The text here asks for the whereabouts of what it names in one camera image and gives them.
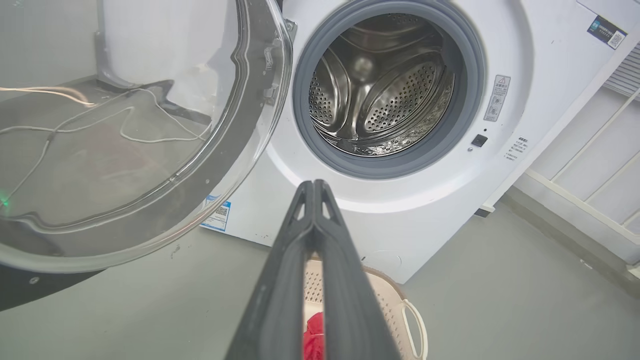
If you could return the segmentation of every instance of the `round opening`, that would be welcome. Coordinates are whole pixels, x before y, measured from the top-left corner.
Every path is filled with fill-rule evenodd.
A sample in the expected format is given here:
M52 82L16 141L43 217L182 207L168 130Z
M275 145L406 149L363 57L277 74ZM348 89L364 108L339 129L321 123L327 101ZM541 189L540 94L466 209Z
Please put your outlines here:
M447 4L350 3L303 50L294 78L300 133L324 162L371 179L440 159L471 124L484 60Z

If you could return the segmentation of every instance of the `qr code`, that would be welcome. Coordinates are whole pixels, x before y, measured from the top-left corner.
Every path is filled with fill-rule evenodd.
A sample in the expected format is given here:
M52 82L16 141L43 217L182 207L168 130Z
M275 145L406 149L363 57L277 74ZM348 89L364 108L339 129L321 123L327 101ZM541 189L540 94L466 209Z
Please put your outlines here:
M607 45L613 47L614 49L617 49L618 45L620 45L620 43L624 39L625 39L625 36L621 32L616 31L611 37L611 39L609 39L609 42L607 43Z
M229 211L229 209L227 209L227 208L218 208L218 209L215 211L215 213L216 213L216 214L219 214L219 215L222 215L222 216L224 216L224 217L225 217L225 216L227 215L227 212L228 212L228 211Z

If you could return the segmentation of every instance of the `wire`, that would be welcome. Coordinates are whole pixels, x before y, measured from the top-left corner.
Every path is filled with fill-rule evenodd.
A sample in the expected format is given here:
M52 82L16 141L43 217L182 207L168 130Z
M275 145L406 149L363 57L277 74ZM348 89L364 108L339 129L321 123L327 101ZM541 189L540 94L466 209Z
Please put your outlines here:
M125 119L124 119L124 121L122 122L122 125L120 126L120 136L122 136L123 138L125 138L125 139L127 139L127 140L134 141L134 142L139 142L139 143L160 143L160 142L171 142L171 141L185 141L185 142L189 142L189 141L194 141L194 140L202 140L202 141L206 141L206 138L203 138L202 136L203 136L206 132L208 132L208 130L210 130L211 126L213 125L213 120L211 120L211 122L209 123L209 125L207 125L207 127L204 129L204 131L202 131L199 135L197 135L196 133L194 133L194 132L192 132L191 130L189 130L189 129L187 129L186 127L184 127L184 125L182 125L182 124L181 124L181 123L180 123L180 122L179 122L175 117L173 117L173 116L169 115L169 113L167 113L167 112L166 112L166 110L162 109L162 107L160 107L160 105L158 105L158 103L157 103L157 97L156 97L156 95L155 95L153 92L151 92L150 90L147 90L147 89L140 89L140 88L139 88L139 89L134 89L134 90L131 90L131 91L126 92L126 93L124 93L124 94L120 94L120 95L118 95L118 96L116 96L116 97L114 97L114 98L112 98L112 99L109 99L109 100L107 100L107 101L103 102L102 104L99 104L99 105L96 105L96 106L94 106L94 105L95 105L94 103L92 103L92 102L88 102L88 100L87 100L87 98L84 96L84 94L82 94L81 92L78 92L77 90L74 90L74 89L70 89L70 88L60 88L60 87L56 88L56 89L59 89L59 90L64 89L64 90L66 90L66 91L72 92L74 95L77 95L80 99L76 99L76 98L74 98L74 97L72 97L72 96L70 96L70 95L63 94L63 93L58 93L58 92L49 92L49 91L41 91L41 90L38 90L38 89L40 89L40 88L21 88L21 89L19 89L19 90L12 90L12 91L27 91L27 90L28 90L28 92L45 92L45 93L47 93L47 94L62 95L62 96L64 96L64 97L67 97L67 98L69 98L69 99L72 99L72 100L74 100L75 102L78 102L78 103L80 103L80 104L85 104L85 105L87 105L87 104L91 104L93 107L92 107L92 108L90 108L89 110L83 111L83 112L81 112L81 113L79 113L79 114L77 114L77 115L75 115L75 116L73 116L73 117L71 117L71 118L69 118L69 119L67 119L67 120L63 121L63 122L62 122L62 123L60 123L58 126L56 126L54 129L50 129L50 128L48 128L48 127L38 127L38 126L12 126L12 127L7 127L6 129L2 129L2 130L0 130L0 135L1 135L1 134L4 134L4 133L9 133L9 132L12 132L12 131L20 131L20 130L48 131L48 132L50 132L49 136L47 137L47 141L45 142L45 145L44 145L44 147L43 147L43 149L42 149L42 154L40 155L40 158L38 159L38 161L36 162L36 164L35 164L35 165L33 165L33 167L32 167L32 168L31 168L31 170L27 173L27 175L26 175L25 177L23 177L23 178L22 178L22 180L20 181L20 183L18 183L18 185L13 189L13 191L11 191L11 192L9 193L9 195L7 196L7 198L2 199L2 202L0 202L0 209L1 209L1 208L3 208L3 207L5 207L5 204L9 201L9 199L11 199L11 197L13 196L13 194L15 194L15 193L20 189L20 187L22 186L22 184L24 184L24 183L27 181L27 179L29 178L29 176L31 176L31 175L33 174L33 172L38 168L38 166L40 166L40 163L42 162L42 160L44 159L45 155L47 154L47 150L49 150L49 145L51 144L51 142L53 141L53 138L55 137L55 135L56 135L57 133L69 134L69 133L75 133L76 131L80 131L80 130L88 129L89 127L92 127L92 126L94 126L94 125L96 125L96 124L99 124L100 122L103 122L103 121L105 121L105 120L107 120L107 119L110 119L110 118L112 118L112 117L114 117L114 116L116 116L116 115L118 115L118 114L120 114L120 113L122 113L122 112L124 112L124 111L128 111L129 113L127 114L126 118L125 118ZM111 101L114 101L115 99L117 99L117 98L119 98L119 97L121 97L121 96L127 95L127 94L129 94L129 93L131 93L131 92L134 92L134 91L144 91L144 92L148 92L148 93L150 93L150 94L151 94L151 96L154 98L154 104L155 104L155 106L156 106L156 107L158 107L158 108L159 108L163 113L165 113L168 117L170 117L170 118L171 118L171 119L173 119L176 123L178 123L178 125L179 125L181 128L183 128L186 132L188 132L189 134L191 134L191 135L193 135L193 136L195 136L195 137L194 137L194 138L162 138L162 139L158 139L158 140L144 140L144 139L137 139L137 138L133 138L133 137L131 137L131 136L129 136L129 135L126 135L126 134L124 133L124 128L125 128L125 126L127 125L127 122L129 121L129 119L130 119L130 118L132 117L132 115L134 114L134 112L135 112L135 110L136 110L136 107L135 107L135 106L128 106L128 107L126 107L126 108L124 108L124 109L122 109L122 110L120 110L120 111L118 111L118 112L116 112L116 113L113 113L113 114L111 114L111 115L109 115L109 116L107 116L107 117L104 117L104 118L102 118L102 119L100 119L100 120L98 120L98 121L95 121L95 122L93 122L93 123L91 123L91 124L89 124L89 125L85 125L85 126L77 127L77 128L75 128L75 129L67 129L67 130L64 130L64 129L62 129L62 130L61 130L61 129L60 129L61 127L63 127L63 126L65 126L65 125L67 125L68 123L72 122L73 120L77 119L78 117L80 117L80 116L82 116L82 115L84 115L84 114L86 114L86 113L88 113L88 112L90 112L90 111L93 111L93 110L95 110L95 109L97 109L97 108L99 108L99 107L101 107L101 106L103 106L103 105L105 105L105 104L107 104L107 103L109 103L109 102L111 102Z

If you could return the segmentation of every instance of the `white washing machine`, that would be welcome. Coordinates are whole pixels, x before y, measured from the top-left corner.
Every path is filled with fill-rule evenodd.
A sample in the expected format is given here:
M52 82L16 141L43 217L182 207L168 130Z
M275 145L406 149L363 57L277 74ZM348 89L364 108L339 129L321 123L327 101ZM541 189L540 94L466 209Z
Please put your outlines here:
M279 123L203 226L271 245L296 187L324 179L363 264L400 283L506 191L640 31L633 0L289 0L283 15L296 28Z
M324 179L363 263L405 282L640 40L636 0L1 6L0 263L39 272L203 222L271 245Z

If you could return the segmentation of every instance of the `open glass door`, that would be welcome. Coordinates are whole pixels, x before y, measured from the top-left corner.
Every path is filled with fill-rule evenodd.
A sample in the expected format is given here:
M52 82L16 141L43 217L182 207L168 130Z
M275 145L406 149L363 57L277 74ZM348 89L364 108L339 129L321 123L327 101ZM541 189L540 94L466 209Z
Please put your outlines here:
M274 0L5 1L0 24L0 263L37 272L130 261L202 222L291 75Z

